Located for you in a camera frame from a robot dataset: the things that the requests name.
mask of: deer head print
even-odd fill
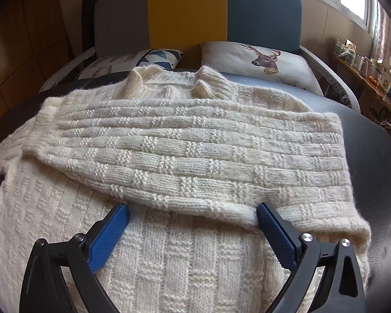
[[[279,50],[268,49],[271,55],[265,55],[250,45],[245,45],[243,43],[240,43],[240,45],[243,48],[253,51],[258,56],[257,59],[252,61],[252,64],[254,66],[264,67],[265,74],[276,74],[279,72],[278,67],[276,65],[278,56],[281,55],[281,52]]]

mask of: headboard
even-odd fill
[[[235,41],[296,53],[301,0],[99,0],[97,57]]]

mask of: blue gripper pad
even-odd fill
[[[279,263],[285,269],[297,268],[296,247],[266,205],[260,204],[256,209],[259,227],[264,233]]]
[[[103,268],[129,223],[129,209],[122,204],[90,245],[88,267],[91,273]]]

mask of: white knit sweater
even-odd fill
[[[35,240],[86,232],[119,201],[130,223],[97,276],[120,312],[265,311],[288,272],[257,228],[263,201],[321,241],[348,237],[368,278],[370,231],[353,205],[338,117],[210,68],[136,68],[48,98],[0,144],[0,173],[5,312],[18,312]]]

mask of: black leather surface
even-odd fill
[[[224,74],[246,85],[281,89],[303,100],[313,111],[339,115],[344,130],[346,158],[357,209],[369,222],[372,243],[369,251],[371,274],[366,292],[368,313],[391,312],[391,138],[379,126],[356,111],[302,89],[276,82]],[[80,80],[40,93],[0,121],[0,141],[33,116],[49,95],[64,95],[75,88],[94,88],[115,83],[127,75],[115,73],[94,80]]]

